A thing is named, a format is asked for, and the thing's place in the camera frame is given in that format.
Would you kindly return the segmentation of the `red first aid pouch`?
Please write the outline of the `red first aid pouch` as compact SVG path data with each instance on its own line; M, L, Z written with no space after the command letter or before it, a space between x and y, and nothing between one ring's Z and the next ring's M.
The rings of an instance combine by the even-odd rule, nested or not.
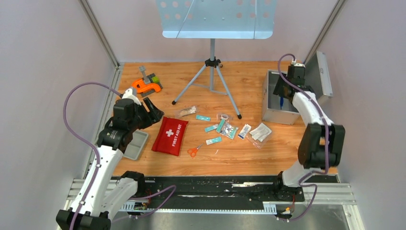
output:
M188 121L163 117L152 151L179 156Z

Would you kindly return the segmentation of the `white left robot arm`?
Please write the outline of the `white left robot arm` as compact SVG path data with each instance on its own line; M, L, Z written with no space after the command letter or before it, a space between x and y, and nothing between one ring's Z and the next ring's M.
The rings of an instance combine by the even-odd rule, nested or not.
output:
M94 145L95 157L85 182L67 210L59 210L56 222L63 230L109 230L112 220L132 196L146 194L144 175L126 171L119 184L106 193L113 172L133 140L133 133L158 123L164 112L146 97L141 103L121 98L113 106L113 115L99 133Z

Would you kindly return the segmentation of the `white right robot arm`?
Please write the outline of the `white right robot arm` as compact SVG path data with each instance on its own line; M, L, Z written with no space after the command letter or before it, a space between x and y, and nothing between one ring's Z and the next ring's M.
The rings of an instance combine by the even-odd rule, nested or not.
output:
M298 147L298 160L278 174L273 193L286 200L293 189L314 174L326 174L341 161L346 130L335 124L321 109L313 89L305 84L305 66L292 63L286 74L280 73L275 95L281 96L296 108L306 125Z

